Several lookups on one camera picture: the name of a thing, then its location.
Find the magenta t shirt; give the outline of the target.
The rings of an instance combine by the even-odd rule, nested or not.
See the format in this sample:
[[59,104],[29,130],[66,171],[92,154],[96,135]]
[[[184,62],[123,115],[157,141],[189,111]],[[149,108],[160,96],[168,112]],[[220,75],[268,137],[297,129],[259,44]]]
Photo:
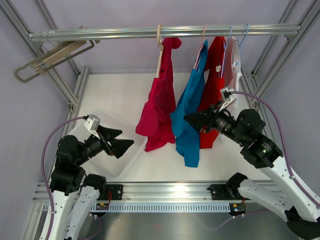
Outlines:
[[170,117],[176,109],[172,50],[178,49],[182,42],[177,37],[169,37],[162,44],[159,75],[153,79],[148,100],[135,128],[137,134],[147,137],[146,152],[159,149],[167,143],[175,143]]

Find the beige plastic hanger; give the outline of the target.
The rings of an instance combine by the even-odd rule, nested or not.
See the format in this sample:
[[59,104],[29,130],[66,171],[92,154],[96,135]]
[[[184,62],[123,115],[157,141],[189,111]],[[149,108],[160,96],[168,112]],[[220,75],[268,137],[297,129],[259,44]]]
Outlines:
[[157,45],[160,48],[159,58],[158,58],[158,63],[157,63],[157,69],[156,69],[156,75],[155,75],[156,78],[159,78],[159,76],[160,76],[162,55],[163,55],[163,50],[164,50],[163,40],[161,39],[161,30],[162,29],[163,29],[163,25],[160,23],[157,26],[157,31],[156,31]]

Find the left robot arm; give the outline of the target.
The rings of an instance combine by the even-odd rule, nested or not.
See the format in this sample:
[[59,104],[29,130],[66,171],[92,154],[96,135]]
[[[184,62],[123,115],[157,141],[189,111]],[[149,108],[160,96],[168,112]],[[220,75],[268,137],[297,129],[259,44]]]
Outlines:
[[82,165],[102,152],[122,157],[134,141],[119,139],[121,134],[120,129],[99,125],[84,141],[72,134],[59,140],[51,181],[45,185],[50,209],[40,239],[76,240],[96,200],[111,202],[114,188],[104,176],[86,174]]

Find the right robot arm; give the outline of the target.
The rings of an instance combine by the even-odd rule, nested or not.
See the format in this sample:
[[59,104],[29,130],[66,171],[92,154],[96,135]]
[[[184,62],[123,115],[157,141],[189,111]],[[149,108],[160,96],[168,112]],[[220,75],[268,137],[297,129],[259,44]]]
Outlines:
[[257,202],[282,218],[303,240],[319,238],[320,198],[290,167],[283,151],[262,133],[265,122],[254,109],[244,109],[233,118],[228,110],[211,105],[206,110],[184,116],[184,120],[198,132],[217,130],[239,144],[243,158],[268,176],[283,193],[280,196],[259,187],[237,172],[226,183],[230,198],[241,196]]

